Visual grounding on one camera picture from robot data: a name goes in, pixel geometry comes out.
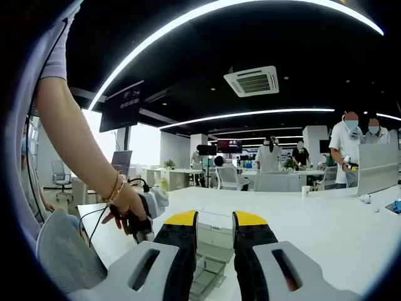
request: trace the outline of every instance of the potted plant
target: potted plant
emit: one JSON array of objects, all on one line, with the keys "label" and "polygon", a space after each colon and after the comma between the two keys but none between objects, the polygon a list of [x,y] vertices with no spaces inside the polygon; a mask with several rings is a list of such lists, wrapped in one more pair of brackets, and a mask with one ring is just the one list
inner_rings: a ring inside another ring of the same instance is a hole
[{"label": "potted plant", "polygon": [[294,162],[294,160],[288,159],[288,160],[284,163],[284,168],[285,168],[288,172],[293,172],[293,171],[296,169],[296,163]]},{"label": "potted plant", "polygon": [[164,161],[164,168],[166,168],[166,169],[174,169],[175,168],[174,161],[173,160]]}]

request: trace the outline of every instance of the window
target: window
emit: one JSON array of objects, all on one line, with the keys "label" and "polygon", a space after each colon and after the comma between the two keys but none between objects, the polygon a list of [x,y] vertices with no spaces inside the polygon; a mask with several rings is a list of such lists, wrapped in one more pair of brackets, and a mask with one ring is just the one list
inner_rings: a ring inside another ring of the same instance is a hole
[{"label": "window", "polygon": [[106,159],[111,162],[113,159],[113,153],[115,152],[117,130],[99,133],[102,114],[85,109],[83,109],[82,112],[86,118],[86,121],[88,122],[89,128],[97,144],[100,147],[100,150],[103,152],[103,155],[105,155]]},{"label": "window", "polygon": [[130,145],[131,164],[160,164],[160,130],[156,127],[140,124],[131,127]]}]

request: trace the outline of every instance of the monitor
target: monitor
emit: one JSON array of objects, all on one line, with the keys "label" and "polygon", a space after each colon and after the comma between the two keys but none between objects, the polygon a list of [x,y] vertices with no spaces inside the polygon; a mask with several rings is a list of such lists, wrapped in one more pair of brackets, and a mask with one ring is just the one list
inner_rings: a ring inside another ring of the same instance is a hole
[{"label": "monitor", "polygon": [[215,145],[198,145],[200,156],[215,156],[217,149]]},{"label": "monitor", "polygon": [[360,144],[357,195],[397,185],[398,154],[394,144]]},{"label": "monitor", "polygon": [[218,140],[217,152],[220,154],[242,154],[240,140]]},{"label": "monitor", "polygon": [[121,150],[114,152],[112,166],[125,176],[128,176],[130,169],[132,150]]},{"label": "monitor", "polygon": [[106,99],[99,132],[130,127],[138,123],[143,83],[143,80],[134,83]]}]

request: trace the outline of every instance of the white shirt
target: white shirt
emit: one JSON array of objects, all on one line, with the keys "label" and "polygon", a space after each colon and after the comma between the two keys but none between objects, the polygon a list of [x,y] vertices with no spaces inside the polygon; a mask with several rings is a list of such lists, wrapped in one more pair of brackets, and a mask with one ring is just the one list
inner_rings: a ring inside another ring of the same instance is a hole
[{"label": "white shirt", "polygon": [[371,132],[368,131],[366,133],[365,143],[369,143],[369,144],[376,144],[376,143],[389,144],[390,143],[390,134],[388,133],[388,130],[385,127],[380,127],[379,136],[373,135]]},{"label": "white shirt", "polygon": [[[359,153],[358,146],[363,144],[363,133],[359,127],[357,127],[358,135],[356,138],[350,137],[348,134],[348,129],[345,126],[344,121],[338,122],[333,127],[333,132],[331,133],[331,141],[329,148],[336,149],[340,152],[342,158],[346,155],[351,157],[350,162],[358,164],[359,163]],[[343,171],[341,165],[337,163],[337,177],[336,183],[346,184],[346,174]]]},{"label": "white shirt", "polygon": [[192,163],[196,163],[196,164],[202,163],[203,157],[204,156],[197,155],[196,151],[194,151],[194,153],[192,154],[192,157],[190,158],[190,163],[191,164]]},{"label": "white shirt", "polygon": [[256,162],[261,164],[261,172],[278,171],[278,162],[281,156],[281,149],[278,146],[273,147],[270,152],[268,145],[259,146],[258,153],[256,154]]}]

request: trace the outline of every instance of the hand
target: hand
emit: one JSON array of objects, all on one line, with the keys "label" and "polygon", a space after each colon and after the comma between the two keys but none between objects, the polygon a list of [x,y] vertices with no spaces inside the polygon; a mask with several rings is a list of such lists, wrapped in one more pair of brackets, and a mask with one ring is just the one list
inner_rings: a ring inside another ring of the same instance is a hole
[{"label": "hand", "polygon": [[[113,205],[117,207],[118,212],[120,212],[122,216],[133,213],[134,215],[138,216],[138,219],[140,221],[144,221],[146,219],[146,212],[143,208],[141,198],[128,184],[124,186],[117,199],[113,202]],[[115,220],[117,228],[121,229],[122,227],[125,234],[129,235],[130,233],[128,230],[127,220],[117,219],[111,212],[103,219],[102,224],[109,222],[113,218]]]},{"label": "hand", "polygon": [[46,210],[48,210],[50,212],[53,212],[54,210],[56,210],[56,207],[51,203],[45,202],[44,207],[46,208]]},{"label": "hand", "polygon": [[343,167],[343,171],[345,171],[345,172],[350,172],[351,171],[351,169],[348,168],[348,166],[346,165],[345,162],[343,163],[342,167]]}]

